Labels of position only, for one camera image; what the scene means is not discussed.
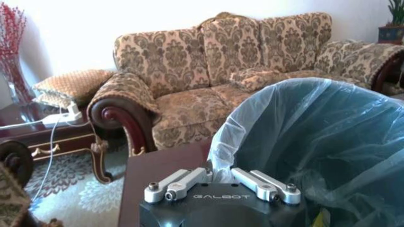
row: sofa backrest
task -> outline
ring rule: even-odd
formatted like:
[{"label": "sofa backrest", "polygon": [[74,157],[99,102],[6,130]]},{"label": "sofa backrest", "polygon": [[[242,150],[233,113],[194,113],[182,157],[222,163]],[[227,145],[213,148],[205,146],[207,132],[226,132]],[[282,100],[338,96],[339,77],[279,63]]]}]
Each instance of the sofa backrest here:
[{"label": "sofa backrest", "polygon": [[231,72],[261,66],[259,26],[245,17],[215,19],[202,27],[210,86],[227,83]]},{"label": "sofa backrest", "polygon": [[122,35],[114,42],[113,58],[118,71],[142,78],[154,98],[209,86],[197,29]]},{"label": "sofa backrest", "polygon": [[330,39],[325,13],[273,17],[259,21],[263,66],[281,72],[313,69],[319,47]]}]

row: plastic bag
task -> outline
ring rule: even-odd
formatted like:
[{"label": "plastic bag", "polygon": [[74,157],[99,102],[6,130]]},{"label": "plastic bag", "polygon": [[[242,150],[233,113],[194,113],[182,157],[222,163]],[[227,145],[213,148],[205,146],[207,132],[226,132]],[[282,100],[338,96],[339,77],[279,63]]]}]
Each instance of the plastic bag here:
[{"label": "plastic bag", "polygon": [[294,183],[331,226],[404,226],[404,106],[329,79],[289,79],[251,95],[213,136],[214,181],[230,166]]}]

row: trash bag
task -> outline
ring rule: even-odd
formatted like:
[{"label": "trash bag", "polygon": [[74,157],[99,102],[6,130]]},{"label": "trash bag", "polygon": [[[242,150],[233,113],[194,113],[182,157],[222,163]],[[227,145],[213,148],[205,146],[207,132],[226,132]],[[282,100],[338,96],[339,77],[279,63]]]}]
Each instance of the trash bag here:
[{"label": "trash bag", "polygon": [[295,184],[306,225],[404,226],[404,102],[329,79],[289,79],[253,94],[213,136],[213,181],[230,167]]}]

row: sofa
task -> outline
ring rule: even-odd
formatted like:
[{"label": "sofa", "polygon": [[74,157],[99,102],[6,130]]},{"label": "sofa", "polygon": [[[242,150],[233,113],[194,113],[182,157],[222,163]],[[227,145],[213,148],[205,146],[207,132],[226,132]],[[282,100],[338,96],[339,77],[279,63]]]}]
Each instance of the sofa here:
[{"label": "sofa", "polygon": [[213,136],[238,104],[275,82],[242,89],[230,81],[237,72],[329,78],[379,92],[404,47],[330,36],[326,13],[262,20],[227,15],[199,28],[121,35],[118,72],[87,105],[89,120],[102,129],[122,127],[134,156]]}]

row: floral patterned rug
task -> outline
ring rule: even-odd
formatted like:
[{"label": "floral patterned rug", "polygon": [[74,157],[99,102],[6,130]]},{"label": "floral patterned rug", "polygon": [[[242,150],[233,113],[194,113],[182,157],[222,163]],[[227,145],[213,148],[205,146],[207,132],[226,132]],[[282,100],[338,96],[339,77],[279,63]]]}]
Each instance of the floral patterned rug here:
[{"label": "floral patterned rug", "polygon": [[[53,158],[50,171],[30,212],[42,221],[51,218],[65,227],[117,226],[122,176],[127,160],[123,140],[109,142],[105,168],[114,181],[101,184],[91,171],[90,154],[71,154]],[[47,160],[37,162],[25,186],[30,198],[39,187]]]}]

